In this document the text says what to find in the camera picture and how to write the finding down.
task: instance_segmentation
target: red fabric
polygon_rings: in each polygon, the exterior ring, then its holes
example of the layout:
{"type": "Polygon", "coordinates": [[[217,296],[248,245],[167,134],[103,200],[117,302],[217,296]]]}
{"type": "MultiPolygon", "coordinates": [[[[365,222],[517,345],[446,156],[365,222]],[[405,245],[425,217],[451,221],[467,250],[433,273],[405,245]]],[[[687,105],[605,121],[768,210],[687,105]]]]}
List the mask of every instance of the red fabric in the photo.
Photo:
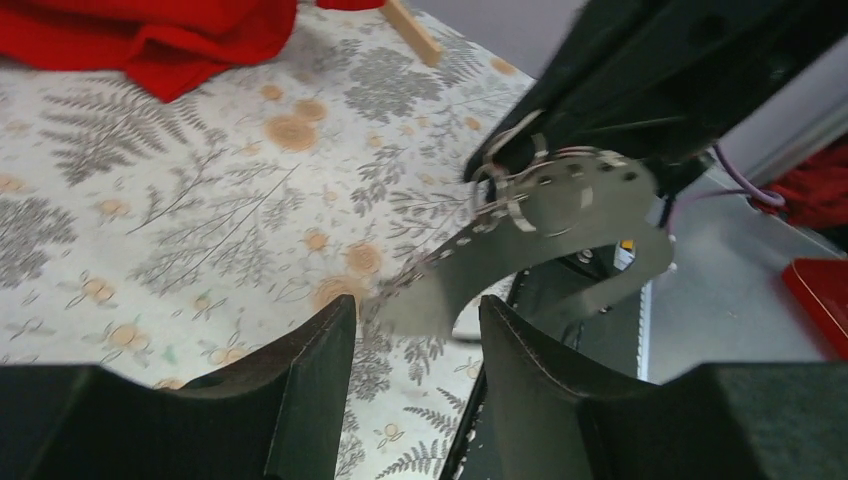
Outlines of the red fabric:
{"type": "Polygon", "coordinates": [[[792,225],[829,228],[848,225],[848,144],[827,148],[767,187],[783,195],[786,205],[769,207],[792,225]]]}
{"type": "Polygon", "coordinates": [[[783,271],[783,281],[840,358],[848,360],[848,260],[799,258],[783,271]]]}
{"type": "Polygon", "coordinates": [[[296,14],[297,0],[0,0],[0,55],[49,70],[120,69],[170,102],[230,67],[276,56],[296,14]]]}

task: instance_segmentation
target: gray wall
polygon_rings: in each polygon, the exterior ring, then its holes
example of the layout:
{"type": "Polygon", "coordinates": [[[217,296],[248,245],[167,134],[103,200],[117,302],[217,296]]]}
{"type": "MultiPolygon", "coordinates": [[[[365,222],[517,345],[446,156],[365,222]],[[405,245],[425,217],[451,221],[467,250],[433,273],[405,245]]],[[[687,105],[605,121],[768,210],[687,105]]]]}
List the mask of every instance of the gray wall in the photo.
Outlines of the gray wall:
{"type": "MultiPolygon", "coordinates": [[[[544,69],[583,3],[582,0],[410,1],[534,77],[544,69]]],[[[743,172],[757,174],[757,180],[766,180],[763,175],[773,176],[791,167],[766,167],[775,160],[777,152],[786,150],[784,143],[788,139],[842,105],[848,107],[848,39],[843,39],[728,133],[722,139],[722,147],[743,172]]]]}

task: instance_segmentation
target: tablecloth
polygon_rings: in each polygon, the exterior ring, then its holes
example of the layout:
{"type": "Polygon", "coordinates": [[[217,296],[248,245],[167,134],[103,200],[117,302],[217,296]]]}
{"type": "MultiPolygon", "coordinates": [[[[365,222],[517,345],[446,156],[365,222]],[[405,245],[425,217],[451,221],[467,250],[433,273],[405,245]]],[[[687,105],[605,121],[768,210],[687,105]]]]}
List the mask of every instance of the tablecloth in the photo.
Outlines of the tablecloth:
{"type": "MultiPolygon", "coordinates": [[[[301,5],[276,59],[172,104],[115,72],[3,63],[0,362],[176,388],[465,225],[464,159],[531,80],[415,14],[436,69],[379,12],[301,5]]],[[[357,345],[337,478],[437,477],[481,358],[357,345]]]]}

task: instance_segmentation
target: floral tablecloth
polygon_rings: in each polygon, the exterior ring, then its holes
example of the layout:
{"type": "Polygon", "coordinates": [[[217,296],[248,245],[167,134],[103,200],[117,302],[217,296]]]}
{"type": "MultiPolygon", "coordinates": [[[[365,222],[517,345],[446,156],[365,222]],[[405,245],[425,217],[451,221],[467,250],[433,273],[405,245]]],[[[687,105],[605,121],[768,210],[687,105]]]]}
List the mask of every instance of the floral tablecloth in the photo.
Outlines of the floral tablecloth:
{"type": "MultiPolygon", "coordinates": [[[[437,69],[376,11],[301,7],[278,58],[170,105],[2,64],[0,362],[179,387],[468,222],[463,161],[530,79],[421,12],[437,69]]],[[[337,477],[438,476],[480,361],[358,347],[337,477]]]]}

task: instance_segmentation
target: wooden block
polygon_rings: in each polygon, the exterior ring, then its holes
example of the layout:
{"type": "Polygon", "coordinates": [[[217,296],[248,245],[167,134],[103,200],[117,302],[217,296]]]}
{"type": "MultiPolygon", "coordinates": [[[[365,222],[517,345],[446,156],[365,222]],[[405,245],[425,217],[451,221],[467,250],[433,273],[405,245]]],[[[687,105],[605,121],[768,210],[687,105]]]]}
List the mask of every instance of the wooden block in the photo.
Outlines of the wooden block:
{"type": "Polygon", "coordinates": [[[415,20],[400,0],[386,0],[380,11],[425,65],[435,67],[439,64],[442,59],[442,46],[415,20]]]}

